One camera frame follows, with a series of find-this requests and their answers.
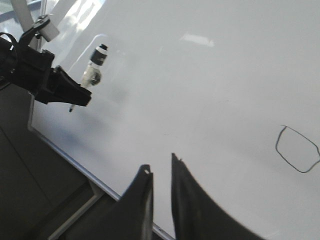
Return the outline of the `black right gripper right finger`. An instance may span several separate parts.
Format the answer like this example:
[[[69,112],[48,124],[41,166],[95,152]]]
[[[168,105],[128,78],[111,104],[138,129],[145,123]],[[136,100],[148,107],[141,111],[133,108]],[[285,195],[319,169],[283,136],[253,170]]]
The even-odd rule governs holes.
[[[227,214],[171,154],[171,212],[177,240],[261,240]]]

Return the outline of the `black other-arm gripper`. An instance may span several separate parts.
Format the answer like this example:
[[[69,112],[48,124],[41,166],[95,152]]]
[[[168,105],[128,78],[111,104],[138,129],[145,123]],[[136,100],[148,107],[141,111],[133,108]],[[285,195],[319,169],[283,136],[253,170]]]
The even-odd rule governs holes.
[[[55,55],[39,52],[29,46],[31,38],[1,32],[0,79],[30,92],[35,100],[48,103],[68,103],[86,107],[92,93],[74,81],[61,66],[52,68]]]

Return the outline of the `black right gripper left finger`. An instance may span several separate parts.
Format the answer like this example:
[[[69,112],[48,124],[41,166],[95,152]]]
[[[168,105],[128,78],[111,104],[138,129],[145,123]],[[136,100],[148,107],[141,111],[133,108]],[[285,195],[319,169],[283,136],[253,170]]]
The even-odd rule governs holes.
[[[153,238],[154,176],[151,167],[139,167],[117,203],[86,230],[84,240],[151,240]]]

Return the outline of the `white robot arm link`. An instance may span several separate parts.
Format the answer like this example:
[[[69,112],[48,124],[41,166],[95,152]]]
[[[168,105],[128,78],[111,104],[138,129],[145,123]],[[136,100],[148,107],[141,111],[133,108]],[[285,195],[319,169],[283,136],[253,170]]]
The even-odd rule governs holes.
[[[40,15],[36,21],[33,21],[25,0],[11,0],[10,2],[23,30],[19,43],[28,45],[37,34],[47,42],[59,35],[60,32],[51,21],[49,14]]]

